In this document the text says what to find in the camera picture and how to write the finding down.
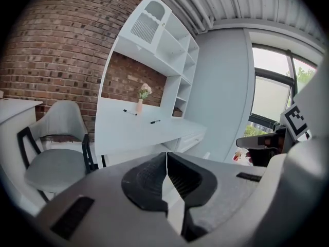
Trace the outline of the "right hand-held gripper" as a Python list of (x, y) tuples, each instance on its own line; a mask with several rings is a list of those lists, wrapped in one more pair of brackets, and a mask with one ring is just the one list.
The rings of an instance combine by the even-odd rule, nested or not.
[[(328, 246), (328, 67), (320, 67), (295, 102), (312, 133), (288, 152), (278, 188), (251, 246)], [(241, 137), (236, 146), (265, 149), (274, 134)]]

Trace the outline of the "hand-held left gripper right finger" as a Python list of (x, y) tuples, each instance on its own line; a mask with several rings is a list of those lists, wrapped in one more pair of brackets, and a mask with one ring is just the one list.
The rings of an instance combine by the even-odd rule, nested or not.
[(169, 152), (168, 176), (184, 200), (182, 237), (191, 242), (227, 221), (257, 188), (265, 167)]

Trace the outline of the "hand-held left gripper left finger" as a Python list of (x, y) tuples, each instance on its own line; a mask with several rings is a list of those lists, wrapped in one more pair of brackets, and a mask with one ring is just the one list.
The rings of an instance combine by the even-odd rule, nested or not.
[(166, 154), (88, 174), (46, 204), (38, 231), (54, 246), (182, 246), (162, 200)]

